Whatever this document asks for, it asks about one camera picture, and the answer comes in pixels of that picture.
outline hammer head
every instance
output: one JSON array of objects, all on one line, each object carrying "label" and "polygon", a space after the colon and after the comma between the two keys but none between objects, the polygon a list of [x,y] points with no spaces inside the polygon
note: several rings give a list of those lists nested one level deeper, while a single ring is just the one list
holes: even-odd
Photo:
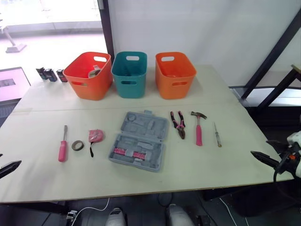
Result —
[{"label": "hammer head", "polygon": [[191,115],[195,115],[197,117],[202,117],[204,119],[207,118],[207,116],[205,116],[204,114],[200,113],[200,112],[191,112]]}]

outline white wall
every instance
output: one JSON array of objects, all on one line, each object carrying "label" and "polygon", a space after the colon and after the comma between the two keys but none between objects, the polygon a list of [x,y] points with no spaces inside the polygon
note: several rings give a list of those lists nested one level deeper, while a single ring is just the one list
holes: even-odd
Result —
[{"label": "white wall", "polygon": [[115,53],[143,51],[154,66],[156,53],[180,51],[195,65],[213,65],[229,86],[245,85],[300,5],[301,0],[109,0]]}]

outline small screwdriver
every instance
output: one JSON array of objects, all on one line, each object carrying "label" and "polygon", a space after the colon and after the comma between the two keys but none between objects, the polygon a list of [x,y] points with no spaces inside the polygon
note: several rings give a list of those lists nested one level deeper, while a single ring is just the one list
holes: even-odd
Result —
[{"label": "small screwdriver", "polygon": [[67,141],[66,141],[67,129],[68,129],[67,125],[64,125],[64,137],[63,137],[63,141],[61,141],[60,152],[58,154],[58,161],[60,161],[60,162],[66,161],[66,155],[67,155]]},{"label": "small screwdriver", "polygon": [[217,129],[216,129],[216,125],[215,125],[215,122],[214,122],[214,128],[215,128],[215,137],[216,137],[217,145],[218,145],[219,147],[222,147],[220,135],[218,135],[218,132],[217,132]]}]

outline battery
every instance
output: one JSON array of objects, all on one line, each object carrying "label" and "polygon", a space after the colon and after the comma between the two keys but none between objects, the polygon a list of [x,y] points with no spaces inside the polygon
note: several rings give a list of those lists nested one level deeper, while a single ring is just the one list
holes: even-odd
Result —
[{"label": "battery", "polygon": [[44,71],[44,74],[46,75],[47,78],[49,78],[50,81],[56,81],[57,77],[55,75],[55,73],[53,72],[52,69],[46,69]]},{"label": "battery", "polygon": [[46,75],[44,74],[45,69],[42,68],[36,68],[37,72],[39,73],[39,75],[41,76],[42,79],[47,80],[48,78],[46,77]]},{"label": "battery", "polygon": [[67,82],[68,80],[66,79],[66,77],[63,74],[63,69],[57,70],[56,71],[58,78],[62,81],[62,82]]}]

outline plastic basket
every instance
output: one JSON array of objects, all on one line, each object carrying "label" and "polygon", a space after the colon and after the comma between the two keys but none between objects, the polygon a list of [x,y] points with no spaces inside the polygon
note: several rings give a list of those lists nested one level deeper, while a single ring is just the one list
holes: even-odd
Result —
[{"label": "plastic basket", "polygon": [[196,73],[183,53],[166,52],[156,55],[156,84],[164,99],[184,98]]},{"label": "plastic basket", "polygon": [[143,52],[120,52],[112,74],[118,94],[123,98],[140,98],[145,93],[147,55]]},{"label": "plastic basket", "polygon": [[[98,66],[101,71],[93,78],[88,73]],[[87,52],[76,58],[64,71],[68,82],[82,99],[102,99],[112,84],[111,56],[106,53]]]}]

